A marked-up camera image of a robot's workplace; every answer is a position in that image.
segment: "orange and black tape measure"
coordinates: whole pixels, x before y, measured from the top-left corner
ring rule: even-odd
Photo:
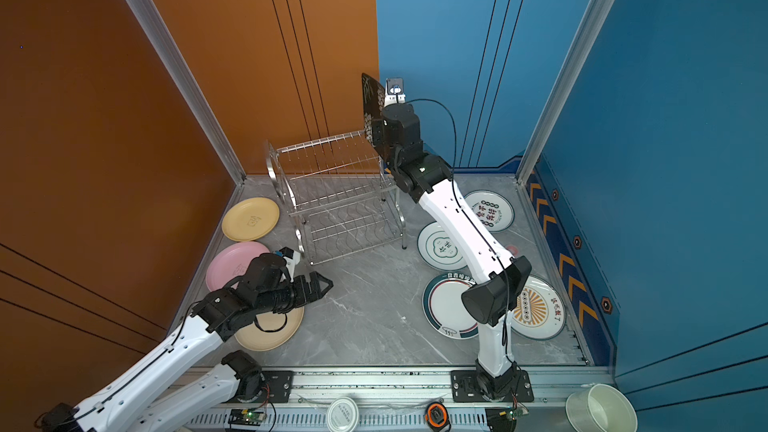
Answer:
[[[439,402],[432,402],[427,406],[425,418],[427,420],[427,425],[432,429],[432,432],[439,432],[451,425],[446,406]]]

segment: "orange wall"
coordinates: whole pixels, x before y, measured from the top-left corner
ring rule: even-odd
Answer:
[[[24,431],[165,336],[234,186],[124,0],[0,14],[0,408]]]
[[[360,73],[379,75],[376,0],[154,2],[246,172],[266,171],[266,140],[362,128]]]

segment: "robotic arm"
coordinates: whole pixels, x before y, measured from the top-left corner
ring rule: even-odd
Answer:
[[[367,138],[398,187],[453,239],[475,279],[476,285],[462,294],[462,302],[479,324],[477,383],[487,399],[503,400],[514,393],[521,371],[500,319],[510,305],[516,305],[531,263],[525,257],[514,258],[494,239],[464,200],[446,161],[424,151],[419,120],[413,105],[406,102],[402,79],[388,80],[386,90],[365,74],[362,79]],[[368,100],[374,88],[383,101]]]
[[[320,300],[331,280],[317,272],[293,278],[298,254],[289,248],[262,254],[244,275],[210,292],[165,341],[117,380],[70,407],[60,404],[42,418],[44,432],[161,432],[176,430],[199,410],[237,395],[255,396],[264,383],[261,367],[242,350],[197,382],[153,403],[189,367],[264,312],[286,314]]]

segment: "dish rack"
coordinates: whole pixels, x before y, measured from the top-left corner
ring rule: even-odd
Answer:
[[[269,144],[267,171],[310,264],[398,239],[406,247],[400,190],[384,167],[362,130]]]

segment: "orange chevron arrow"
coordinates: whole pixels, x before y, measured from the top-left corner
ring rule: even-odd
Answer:
[[[574,285],[576,287],[579,287],[584,292],[587,291],[587,288],[582,284],[580,281],[576,280],[573,277],[568,277],[568,296],[572,299],[574,297]]]
[[[549,206],[549,202],[547,202],[546,200],[544,200],[542,198],[537,198],[536,199],[536,217],[541,217],[542,216],[542,214],[541,214],[542,206]]]
[[[531,184],[531,202],[533,201],[533,190],[534,190],[534,188],[541,189],[542,186],[540,186],[539,184]]]
[[[594,317],[594,320],[596,321],[600,320],[598,318],[598,313],[592,310],[592,307],[580,301],[578,303],[578,323],[579,325],[581,325],[582,328],[584,327],[584,312],[587,312],[592,317]]]
[[[544,214],[544,235],[547,235],[547,222],[558,223],[558,221],[554,220],[554,217]]]
[[[576,267],[576,264],[574,264],[574,260],[570,258],[569,256],[565,254],[560,254],[560,276],[563,276],[563,264],[571,264],[574,267]]]

